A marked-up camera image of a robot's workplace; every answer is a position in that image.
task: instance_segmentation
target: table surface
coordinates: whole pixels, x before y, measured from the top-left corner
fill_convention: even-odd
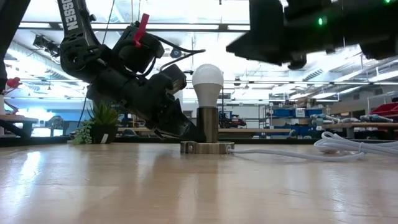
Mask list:
[[[27,118],[21,115],[13,115],[13,114],[0,114],[0,119],[3,121],[30,121],[30,122],[38,122],[36,118]]]
[[[180,155],[178,144],[1,148],[0,223],[393,224],[397,163]]]
[[[398,128],[398,123],[337,123],[324,124],[323,128]]]
[[[119,128],[119,131],[130,129],[137,132],[151,132],[147,128]],[[289,133],[291,129],[263,129],[263,128],[219,128],[219,133]]]

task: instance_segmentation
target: white light bulb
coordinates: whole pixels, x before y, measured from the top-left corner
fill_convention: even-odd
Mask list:
[[[223,72],[215,65],[200,65],[192,75],[199,107],[217,107],[217,99],[224,84]]]

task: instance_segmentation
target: potted plant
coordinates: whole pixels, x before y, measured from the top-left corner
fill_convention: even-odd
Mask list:
[[[88,111],[90,120],[84,121],[75,134],[75,144],[108,144],[114,141],[118,133],[119,112],[101,102]]]

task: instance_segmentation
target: plant pot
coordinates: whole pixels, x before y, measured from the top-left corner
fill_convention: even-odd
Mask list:
[[[117,133],[118,127],[115,125],[93,124],[90,131],[93,144],[109,144],[114,141]]]

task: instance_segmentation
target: green plant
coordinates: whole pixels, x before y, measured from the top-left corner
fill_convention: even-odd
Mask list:
[[[115,126],[118,123],[119,112],[103,101],[99,106],[91,107],[90,111],[88,114],[95,125]]]
[[[91,144],[93,140],[91,139],[91,125],[93,121],[84,121],[80,127],[76,130],[75,138],[73,139],[74,144]]]

